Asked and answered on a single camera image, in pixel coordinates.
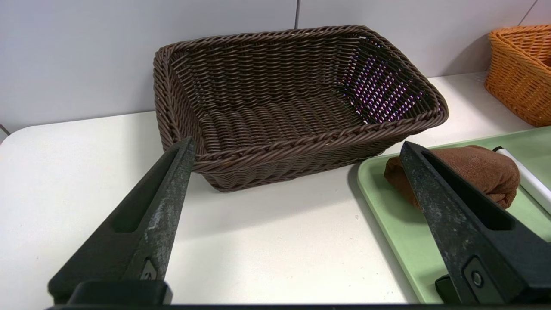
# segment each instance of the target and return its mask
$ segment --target basket rim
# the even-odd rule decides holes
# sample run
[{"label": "basket rim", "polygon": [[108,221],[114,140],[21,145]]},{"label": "basket rim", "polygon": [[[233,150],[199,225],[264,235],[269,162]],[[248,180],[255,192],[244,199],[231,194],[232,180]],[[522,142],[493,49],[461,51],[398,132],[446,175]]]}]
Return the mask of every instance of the basket rim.
[{"label": "basket rim", "polygon": [[548,75],[548,77],[551,78],[551,67],[547,66],[538,58],[530,55],[528,52],[516,45],[513,41],[504,36],[506,34],[516,33],[547,33],[549,31],[551,31],[551,24],[535,26],[514,26],[495,29],[491,31],[488,36],[492,45],[497,44],[497,46],[508,49],[509,52],[513,52],[519,59],[530,65],[530,67],[537,69],[537,71],[541,74]]},{"label": "basket rim", "polygon": [[263,31],[259,33],[240,33],[231,35],[215,35],[208,36],[199,39],[185,40],[172,44],[165,45],[159,49],[170,51],[177,51],[189,46],[194,48],[214,47],[218,45],[239,44],[243,42],[263,42],[271,41],[276,38],[287,37],[292,40],[303,39],[305,35],[312,38],[312,35],[326,36],[327,34],[361,34],[372,33],[367,26],[364,25],[342,25],[342,26],[323,26],[316,28],[304,28],[304,29],[287,29],[282,31]]}]

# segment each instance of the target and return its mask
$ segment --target woven rattan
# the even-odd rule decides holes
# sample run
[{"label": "woven rattan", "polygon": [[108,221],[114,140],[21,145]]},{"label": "woven rattan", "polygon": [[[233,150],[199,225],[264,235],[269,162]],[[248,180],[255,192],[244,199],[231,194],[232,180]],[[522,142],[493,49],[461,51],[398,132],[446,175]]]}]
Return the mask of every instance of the woven rattan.
[{"label": "woven rattan", "polygon": [[494,30],[486,89],[533,126],[551,125],[551,25]]},{"label": "woven rattan", "polygon": [[362,161],[448,115],[404,55],[358,25],[171,44],[154,90],[163,148],[192,136],[194,171],[220,191]]}]

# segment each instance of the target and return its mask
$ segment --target scratched plastic surface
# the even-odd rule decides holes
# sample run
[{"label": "scratched plastic surface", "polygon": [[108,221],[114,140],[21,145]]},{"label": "scratched plastic surface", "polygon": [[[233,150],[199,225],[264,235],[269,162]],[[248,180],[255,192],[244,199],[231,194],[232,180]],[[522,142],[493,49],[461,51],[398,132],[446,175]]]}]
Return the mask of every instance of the scratched plastic surface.
[{"label": "scratched plastic surface", "polygon": [[[441,147],[479,145],[506,148],[540,181],[551,188],[551,126]],[[395,155],[364,161],[358,183],[409,283],[422,303],[441,303],[434,280],[447,274],[423,214],[411,206],[383,177],[386,161]],[[551,215],[522,188],[508,209],[519,221],[551,242]]]}]

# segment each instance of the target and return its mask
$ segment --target white table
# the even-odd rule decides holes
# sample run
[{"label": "white table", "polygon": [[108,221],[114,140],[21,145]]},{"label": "white table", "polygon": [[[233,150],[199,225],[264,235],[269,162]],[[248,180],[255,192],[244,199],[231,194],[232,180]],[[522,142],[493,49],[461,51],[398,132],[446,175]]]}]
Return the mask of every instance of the white table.
[{"label": "white table", "polygon": [[[430,79],[450,118],[409,140],[429,147],[531,128],[483,79]],[[161,152],[153,112],[9,136],[0,146],[0,308],[51,305],[48,280]],[[165,279],[173,303],[416,302],[357,167],[226,194],[193,174]]]}]

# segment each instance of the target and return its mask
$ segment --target folded towel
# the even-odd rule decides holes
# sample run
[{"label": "folded towel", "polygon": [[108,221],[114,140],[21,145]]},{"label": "folded towel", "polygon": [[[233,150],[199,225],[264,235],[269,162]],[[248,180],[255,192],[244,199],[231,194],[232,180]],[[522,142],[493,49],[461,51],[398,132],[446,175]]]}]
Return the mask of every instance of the folded towel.
[{"label": "folded towel", "polygon": [[[520,173],[511,158],[476,145],[433,149],[431,152],[501,207],[511,206],[520,182]],[[385,178],[407,201],[421,210],[399,157],[388,160]]]}]

